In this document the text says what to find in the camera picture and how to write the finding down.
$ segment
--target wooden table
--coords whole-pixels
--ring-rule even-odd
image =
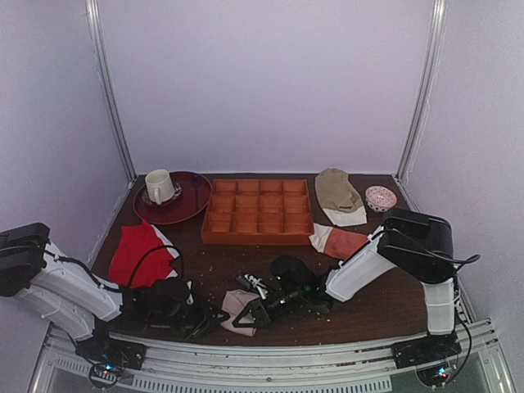
[[[314,222],[330,225],[318,205],[314,192],[314,174],[214,174],[214,178],[305,178],[308,181]],[[351,175],[350,182],[361,196],[372,185],[393,190],[399,198],[398,207],[408,208],[395,181],[385,175]],[[139,225],[133,212],[133,198],[143,185],[140,177],[119,212],[93,266],[93,272],[107,278],[109,264],[118,247],[122,226]],[[219,307],[227,290],[239,289],[233,275],[239,271],[252,273],[272,282],[270,263],[288,254],[300,257],[316,273],[324,273],[337,260],[319,254],[311,246],[210,246],[202,244],[200,231],[204,213],[185,223],[160,226],[160,230],[178,247],[185,260],[185,278],[201,283],[201,295],[208,296]],[[368,209],[368,223],[345,230],[371,233],[382,221],[382,214]],[[426,306],[422,286],[415,278],[399,269],[392,269],[371,282],[339,310],[327,315],[299,311],[259,329],[254,337],[244,337],[217,327],[193,343],[217,346],[316,346],[406,336],[425,332]],[[143,337],[181,341],[167,332]]]

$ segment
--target white cloth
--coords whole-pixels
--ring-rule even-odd
[[[314,234],[309,237],[311,246],[318,251],[324,252],[326,248],[326,242],[328,241],[329,235],[333,230],[333,227],[327,227],[325,225],[313,224]]]
[[[352,227],[354,225],[368,223],[368,216],[366,215],[366,208],[364,206],[360,206],[353,213],[343,213],[331,209],[323,209],[323,212],[331,220],[333,225],[337,227]]]

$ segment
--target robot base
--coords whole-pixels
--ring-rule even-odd
[[[418,366],[444,360],[458,355],[462,348],[457,341],[457,333],[445,336],[427,336],[410,341],[396,342],[391,346],[397,369]]]
[[[99,341],[92,337],[78,342],[75,353],[94,362],[140,370],[146,357],[146,346],[114,338]]]

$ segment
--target black cable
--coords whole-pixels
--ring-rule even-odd
[[[71,341],[71,344],[73,344],[73,347],[75,348],[75,352],[78,355],[80,355],[82,357],[82,359],[84,359],[86,362],[88,362],[89,364],[91,364],[93,366],[95,363],[84,354],[84,352],[80,349],[80,347],[78,346],[76,341],[73,339],[73,337],[71,337],[71,335],[69,333],[66,333],[66,334],[69,337],[69,341]]]
[[[397,233],[400,236],[402,236],[403,238],[405,238],[405,239],[409,240],[410,242],[412,242],[420,251],[423,251],[424,253],[432,256],[433,258],[437,258],[438,260],[442,260],[444,262],[449,262],[451,264],[472,264],[474,262],[477,262],[481,258],[481,256],[479,254],[475,254],[475,255],[470,256],[466,260],[454,260],[453,258],[447,258],[445,256],[435,254],[434,252],[429,251],[426,247],[424,247],[422,244],[417,242],[415,239],[413,239],[412,237],[410,237],[410,236],[406,235],[405,233],[399,231],[396,228],[383,229],[382,231],[380,231],[380,232],[376,233],[375,235],[373,235],[371,240],[376,239],[379,235],[382,235],[383,233]]]
[[[183,257],[182,257],[182,253],[180,252],[180,250],[177,247],[175,247],[175,246],[173,246],[171,244],[164,244],[162,246],[151,248],[146,254],[144,254],[142,256],[142,258],[140,258],[140,260],[138,261],[138,263],[134,267],[133,272],[129,276],[129,281],[128,281],[127,288],[131,288],[131,286],[133,285],[134,278],[137,275],[138,269],[140,269],[140,266],[142,265],[143,261],[146,260],[146,258],[150,254],[152,254],[153,252],[158,251],[158,250],[164,250],[165,248],[172,248],[173,250],[178,252],[178,258],[174,258],[173,260],[180,259],[180,278],[183,278]]]
[[[104,287],[104,289],[109,292],[122,293],[122,290],[120,288],[113,288],[113,287],[109,287],[109,286],[102,284],[100,280],[98,280],[97,276],[95,276],[91,272],[91,270],[89,270],[89,268],[85,264],[80,262],[79,260],[75,258],[70,258],[69,256],[58,256],[57,260],[61,262],[68,262],[70,264],[76,264],[77,266],[79,266],[80,268],[84,270],[84,272],[93,280],[95,284],[97,284],[98,287]]]
[[[459,312],[455,309],[455,316],[457,317],[458,321],[460,322],[460,324],[463,326],[464,330],[466,331],[466,334],[468,335],[468,339],[469,339],[469,347],[468,347],[468,352],[466,353],[466,357],[464,357],[464,361],[462,362],[462,364],[460,364],[460,367],[457,369],[456,372],[453,373],[453,375],[445,382],[445,384],[447,385],[448,383],[454,381],[454,379],[460,374],[460,372],[463,370],[464,366],[466,365],[466,363],[468,362],[468,359],[469,359],[469,355],[472,353],[472,347],[473,347],[473,338],[472,338],[472,334],[471,332],[469,331],[468,329],[468,326],[466,326],[466,323],[464,323],[464,321],[460,318],[459,316]]]

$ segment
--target aluminum frame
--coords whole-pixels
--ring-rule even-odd
[[[406,180],[409,165],[411,164],[415,152],[415,146],[424,125],[425,115],[427,113],[427,99],[431,90],[431,85],[435,80],[436,67],[439,62],[447,3],[447,0],[435,0],[433,3],[433,17],[431,19],[431,28],[427,42],[426,60],[422,70],[422,80],[420,83],[420,89],[418,90],[413,118],[411,119],[411,125],[409,126],[408,139],[406,140],[404,152],[400,159],[399,169],[396,174],[396,177],[401,183]]]
[[[482,367],[493,392],[514,391],[504,357],[489,319],[468,323],[472,334],[472,353],[484,360]],[[468,336],[457,326],[458,339],[468,347]],[[305,347],[231,347],[201,346],[172,341],[148,340],[138,337],[113,335],[144,344],[147,348],[142,370],[129,370],[122,387],[138,391],[184,392],[192,391],[337,391],[350,386],[385,381],[398,373],[411,373],[415,367],[397,370],[392,358],[391,344],[410,338],[396,337],[384,340],[350,344]],[[55,368],[85,375],[89,367],[85,360],[74,355],[75,349],[61,330],[52,328],[34,373],[29,392],[45,392]],[[459,355],[463,358],[466,351]]]
[[[129,182],[133,182],[136,179],[137,174],[133,166],[131,154],[129,153],[128,144],[125,140],[118,106],[116,105],[115,92],[113,91],[113,85],[111,83],[111,75],[109,72],[109,66],[107,65],[106,47],[104,46],[104,38],[102,34],[102,24],[98,12],[98,1],[86,0],[85,4],[100,82],[104,92],[104,98],[106,99],[107,110],[111,118],[113,137],[115,138],[120,160],[124,166],[125,175]]]

